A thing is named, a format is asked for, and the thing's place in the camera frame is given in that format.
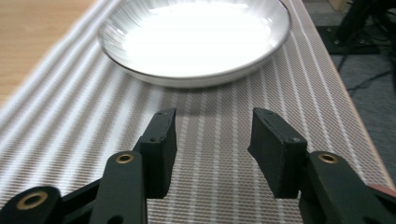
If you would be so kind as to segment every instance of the wooden table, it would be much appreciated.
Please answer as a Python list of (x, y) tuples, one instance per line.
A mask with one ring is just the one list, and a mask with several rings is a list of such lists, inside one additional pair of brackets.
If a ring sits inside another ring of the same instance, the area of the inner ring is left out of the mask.
[(94, 0), (2, 0), (0, 106)]

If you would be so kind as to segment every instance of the striped placemat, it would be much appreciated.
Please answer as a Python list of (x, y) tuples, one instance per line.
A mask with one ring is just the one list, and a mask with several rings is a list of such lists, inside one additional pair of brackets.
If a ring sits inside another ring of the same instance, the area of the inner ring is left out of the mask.
[(52, 49), (0, 112), (0, 206), (52, 185), (62, 194), (102, 175), (106, 159), (132, 149), (152, 115), (177, 108), (177, 159), (152, 223), (300, 223), (297, 200), (274, 200), (248, 154), (252, 108), (275, 111), (309, 151), (346, 158), (367, 184), (393, 188), (301, 1), (284, 0), (288, 41), (269, 63), (234, 83), (195, 90), (150, 85), (101, 51), (96, 30), (119, 1), (100, 0)]

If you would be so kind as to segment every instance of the gray floor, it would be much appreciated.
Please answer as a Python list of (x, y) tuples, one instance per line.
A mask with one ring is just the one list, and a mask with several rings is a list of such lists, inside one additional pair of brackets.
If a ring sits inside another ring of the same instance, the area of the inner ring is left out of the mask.
[[(304, 0), (305, 7), (316, 26), (338, 25), (345, 12), (335, 12), (326, 0)], [(341, 56), (332, 55), (335, 65)], [(364, 79), (391, 70), (386, 53), (376, 55), (350, 55), (347, 57), (340, 76), (347, 88), (354, 87)], [(387, 75), (374, 81), (367, 89), (355, 92), (352, 100), (364, 125), (378, 150), (393, 182), (396, 184), (396, 92), (392, 76)]]

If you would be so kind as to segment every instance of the white plate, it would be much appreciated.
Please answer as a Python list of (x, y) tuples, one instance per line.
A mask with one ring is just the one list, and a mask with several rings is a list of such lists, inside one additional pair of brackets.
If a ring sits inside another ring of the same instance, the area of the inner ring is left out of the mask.
[(289, 33), (289, 12), (277, 0), (132, 0), (117, 6), (98, 37), (132, 76), (193, 88), (248, 75)]

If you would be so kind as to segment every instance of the metal stand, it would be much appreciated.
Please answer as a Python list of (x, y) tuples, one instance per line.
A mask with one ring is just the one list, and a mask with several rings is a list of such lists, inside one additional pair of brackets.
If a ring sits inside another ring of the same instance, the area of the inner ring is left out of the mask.
[(330, 54), (377, 54), (379, 49), (362, 30), (377, 0), (356, 0), (339, 26), (317, 26)]

